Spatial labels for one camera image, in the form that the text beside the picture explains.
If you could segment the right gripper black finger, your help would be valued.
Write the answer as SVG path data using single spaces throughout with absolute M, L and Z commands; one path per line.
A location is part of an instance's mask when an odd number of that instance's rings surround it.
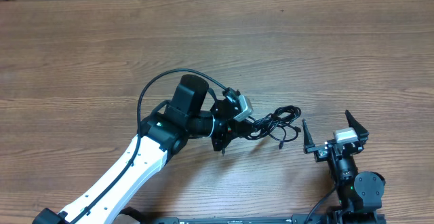
M 303 151 L 304 153 L 310 153 L 312 152 L 312 148 L 315 147 L 315 143 L 313 142 L 311 133 L 309 132 L 306 119 L 302 120 L 302 129 L 304 135 Z
M 354 129 L 359 142 L 366 142 L 369 137 L 369 132 L 352 116 L 349 110 L 345 111 L 345 116 L 349 127 Z

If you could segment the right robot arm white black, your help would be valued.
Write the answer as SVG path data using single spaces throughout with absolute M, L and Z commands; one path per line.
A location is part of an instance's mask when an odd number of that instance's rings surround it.
M 361 153 L 369 132 L 346 110 L 349 127 L 337 130 L 334 138 L 322 145 L 313 142 L 307 122 L 302 121 L 304 153 L 312 153 L 316 162 L 327 162 L 334 183 L 305 217 L 305 223 L 385 223 L 378 215 L 386 181 L 372 171 L 359 172 L 354 155 Z

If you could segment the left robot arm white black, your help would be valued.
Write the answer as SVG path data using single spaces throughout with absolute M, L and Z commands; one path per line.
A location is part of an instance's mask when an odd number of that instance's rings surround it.
M 250 133 L 247 118 L 253 108 L 240 91 L 223 88 L 224 98 L 215 99 L 209 111 L 202 110 L 206 95 L 214 93 L 208 83 L 197 75 L 183 75 L 172 99 L 141 119 L 123 155 L 90 189 L 60 212 L 43 209 L 34 223 L 112 223 L 190 138 L 210 138 L 213 149 L 223 152 L 234 138 Z

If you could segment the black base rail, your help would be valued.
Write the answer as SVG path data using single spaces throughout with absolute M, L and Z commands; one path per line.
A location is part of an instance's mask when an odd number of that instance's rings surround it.
M 293 214 L 290 217 L 248 217 L 248 218 L 208 218 L 208 219 L 179 219 L 177 217 L 151 217 L 143 212 L 128 207 L 117 215 L 113 223 L 145 223 L 145 224 L 302 224 L 308 214 Z M 313 214 L 308 223 L 387 223 L 384 215 L 349 215 L 343 221 L 337 222 L 326 214 Z

